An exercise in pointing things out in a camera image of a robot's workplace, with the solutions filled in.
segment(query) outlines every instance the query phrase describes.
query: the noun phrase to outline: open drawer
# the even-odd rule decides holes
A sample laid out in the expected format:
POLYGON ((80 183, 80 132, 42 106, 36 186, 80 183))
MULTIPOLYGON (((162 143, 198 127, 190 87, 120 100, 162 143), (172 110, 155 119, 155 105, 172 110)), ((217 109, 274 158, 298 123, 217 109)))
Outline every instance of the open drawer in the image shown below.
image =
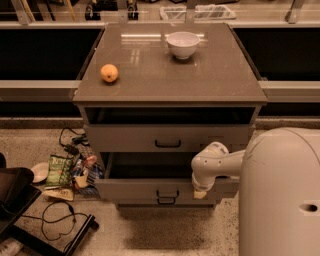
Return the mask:
POLYGON ((105 153, 105 179, 97 180, 102 199, 117 206, 215 207, 223 197, 233 197, 239 180, 217 179, 201 200, 193 198, 193 153, 105 153))

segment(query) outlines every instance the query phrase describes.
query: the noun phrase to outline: drawer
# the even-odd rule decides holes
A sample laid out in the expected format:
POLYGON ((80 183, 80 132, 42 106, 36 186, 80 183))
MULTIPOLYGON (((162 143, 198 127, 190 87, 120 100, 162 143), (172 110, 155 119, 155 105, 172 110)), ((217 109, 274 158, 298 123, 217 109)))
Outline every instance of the drawer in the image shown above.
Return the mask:
POLYGON ((243 149, 251 126, 85 125, 96 152, 199 152, 212 141, 243 149))
POLYGON ((105 179, 95 185, 102 199, 118 206, 210 206, 238 191, 238 179, 217 179, 201 200, 193 198, 191 153, 110 153, 105 179))

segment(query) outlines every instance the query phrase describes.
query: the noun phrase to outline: gray cabinet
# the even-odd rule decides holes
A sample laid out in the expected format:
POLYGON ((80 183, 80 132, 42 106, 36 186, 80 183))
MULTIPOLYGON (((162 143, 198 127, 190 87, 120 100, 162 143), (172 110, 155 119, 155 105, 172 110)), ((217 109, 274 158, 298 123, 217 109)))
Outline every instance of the gray cabinet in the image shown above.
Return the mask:
POLYGON ((193 197, 191 160, 212 141, 244 149, 266 97, 226 24, 108 25, 73 102, 105 168, 96 186, 118 206, 214 207, 238 190, 220 177, 208 195, 193 197), (175 59, 166 36, 200 36, 186 61, 175 59), (112 63, 119 78, 100 77, 112 63))

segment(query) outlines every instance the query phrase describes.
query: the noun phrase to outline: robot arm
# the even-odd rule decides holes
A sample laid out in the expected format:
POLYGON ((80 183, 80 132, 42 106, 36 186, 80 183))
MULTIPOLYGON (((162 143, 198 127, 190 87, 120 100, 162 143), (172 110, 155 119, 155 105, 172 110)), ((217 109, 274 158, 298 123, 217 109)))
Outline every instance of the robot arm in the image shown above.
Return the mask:
POLYGON ((220 142, 213 142, 191 162, 194 197, 201 199, 214 185, 217 176, 240 176, 245 150, 229 153, 220 142))

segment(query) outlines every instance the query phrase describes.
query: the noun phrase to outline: white bowl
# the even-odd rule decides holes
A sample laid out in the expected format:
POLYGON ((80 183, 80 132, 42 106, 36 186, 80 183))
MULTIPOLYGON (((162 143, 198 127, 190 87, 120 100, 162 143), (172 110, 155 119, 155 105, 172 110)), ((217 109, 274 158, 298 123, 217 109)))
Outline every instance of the white bowl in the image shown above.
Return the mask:
POLYGON ((199 37, 190 32, 175 32, 167 37, 169 49, 178 59, 188 59, 197 50, 199 42, 199 37))
POLYGON ((41 162, 36 164, 31 168, 31 171, 34 174, 33 183, 38 183, 43 181, 47 178, 49 173, 49 163, 48 162, 41 162))

